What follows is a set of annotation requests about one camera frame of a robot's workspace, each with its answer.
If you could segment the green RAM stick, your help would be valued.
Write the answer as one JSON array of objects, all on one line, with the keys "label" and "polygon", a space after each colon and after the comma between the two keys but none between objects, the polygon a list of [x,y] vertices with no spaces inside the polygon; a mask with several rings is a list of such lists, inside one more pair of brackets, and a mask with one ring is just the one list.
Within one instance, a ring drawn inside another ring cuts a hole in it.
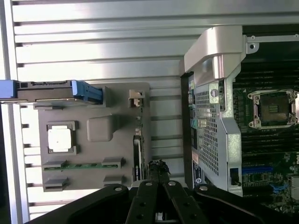
[{"label": "green RAM stick", "polygon": [[52,170],[71,170],[71,169],[105,169],[105,168],[118,168],[117,164],[103,165],[101,163],[84,163],[84,164],[63,164],[58,167],[44,167],[45,171]]}]

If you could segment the grey open PC case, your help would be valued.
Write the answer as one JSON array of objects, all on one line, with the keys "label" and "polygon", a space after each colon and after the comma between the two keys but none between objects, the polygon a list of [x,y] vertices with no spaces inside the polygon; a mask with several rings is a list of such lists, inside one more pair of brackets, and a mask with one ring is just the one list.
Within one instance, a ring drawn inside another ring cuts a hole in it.
[{"label": "grey open PC case", "polygon": [[180,69],[188,186],[213,185],[245,198],[233,83],[299,79],[299,23],[209,28],[185,53]]}]

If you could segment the grey plastic parts rack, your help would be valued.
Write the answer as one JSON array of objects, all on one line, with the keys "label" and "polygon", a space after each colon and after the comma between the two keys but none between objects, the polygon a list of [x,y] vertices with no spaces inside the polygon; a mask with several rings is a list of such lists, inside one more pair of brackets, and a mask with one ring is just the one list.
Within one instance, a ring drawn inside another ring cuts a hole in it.
[{"label": "grey plastic parts rack", "polygon": [[[151,159],[150,85],[148,83],[98,84],[103,89],[101,105],[66,106],[41,109],[38,112],[42,185],[45,192],[100,189],[119,183],[130,186],[133,181],[133,136],[137,109],[129,107],[129,90],[144,95],[142,135],[144,176]],[[66,153],[50,153],[48,130],[67,126],[71,130],[71,149]],[[118,168],[71,169],[45,171],[44,167],[63,164],[117,164]]]}]

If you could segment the blue SATA connector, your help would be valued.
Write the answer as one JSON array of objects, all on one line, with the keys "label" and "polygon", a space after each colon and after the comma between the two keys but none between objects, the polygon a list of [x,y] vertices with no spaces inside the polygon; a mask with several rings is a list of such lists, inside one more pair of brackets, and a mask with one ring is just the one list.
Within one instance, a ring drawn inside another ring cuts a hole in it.
[{"label": "blue SATA connector", "polygon": [[284,191],[288,188],[287,183],[285,183],[281,186],[278,186],[278,185],[275,185],[275,184],[270,184],[270,186],[272,187],[274,194],[279,194],[281,191]]}]

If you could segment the hard disk blue carrier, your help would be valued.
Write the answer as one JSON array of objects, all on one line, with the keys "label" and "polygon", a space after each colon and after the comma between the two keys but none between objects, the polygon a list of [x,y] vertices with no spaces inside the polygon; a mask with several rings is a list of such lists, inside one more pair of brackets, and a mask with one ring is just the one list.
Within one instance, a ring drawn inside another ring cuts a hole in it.
[{"label": "hard disk blue carrier", "polygon": [[78,80],[20,82],[0,80],[0,103],[36,106],[101,105],[102,88]]}]

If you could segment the silver CPU chip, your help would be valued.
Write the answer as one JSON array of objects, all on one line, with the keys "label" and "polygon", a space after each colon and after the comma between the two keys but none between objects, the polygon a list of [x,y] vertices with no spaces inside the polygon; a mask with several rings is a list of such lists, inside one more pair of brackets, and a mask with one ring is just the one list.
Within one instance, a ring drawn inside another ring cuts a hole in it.
[{"label": "silver CPU chip", "polygon": [[71,149],[71,130],[67,126],[52,126],[48,130],[50,153],[66,153]]}]

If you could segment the blue expansion slot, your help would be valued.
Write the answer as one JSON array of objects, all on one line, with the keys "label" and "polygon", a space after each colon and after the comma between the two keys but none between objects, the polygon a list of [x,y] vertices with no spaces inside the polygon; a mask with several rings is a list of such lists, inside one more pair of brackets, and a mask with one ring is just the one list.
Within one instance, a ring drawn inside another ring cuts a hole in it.
[{"label": "blue expansion slot", "polygon": [[257,173],[268,173],[272,172],[272,166],[254,166],[254,167],[243,167],[242,168],[242,175],[245,174],[257,174]]}]

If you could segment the metal CPU socket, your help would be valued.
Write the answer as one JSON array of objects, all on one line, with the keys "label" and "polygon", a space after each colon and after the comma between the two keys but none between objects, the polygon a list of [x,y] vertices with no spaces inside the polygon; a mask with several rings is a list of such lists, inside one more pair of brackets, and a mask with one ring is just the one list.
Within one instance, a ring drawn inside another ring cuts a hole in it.
[{"label": "metal CPU socket", "polygon": [[251,100],[251,121],[254,129],[278,129],[299,125],[299,91],[260,90],[249,93]]}]

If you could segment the green motherboard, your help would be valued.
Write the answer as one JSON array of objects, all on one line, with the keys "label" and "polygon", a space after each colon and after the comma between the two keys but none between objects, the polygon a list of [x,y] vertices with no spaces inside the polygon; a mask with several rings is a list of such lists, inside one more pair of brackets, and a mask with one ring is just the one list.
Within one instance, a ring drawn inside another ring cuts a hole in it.
[{"label": "green motherboard", "polygon": [[[242,175],[243,196],[280,213],[299,215],[299,125],[278,129],[254,129],[249,93],[260,90],[299,91],[299,79],[274,77],[237,78],[233,83],[234,119],[241,132],[242,168],[272,166],[268,173]],[[270,184],[288,188],[274,194]]]}]

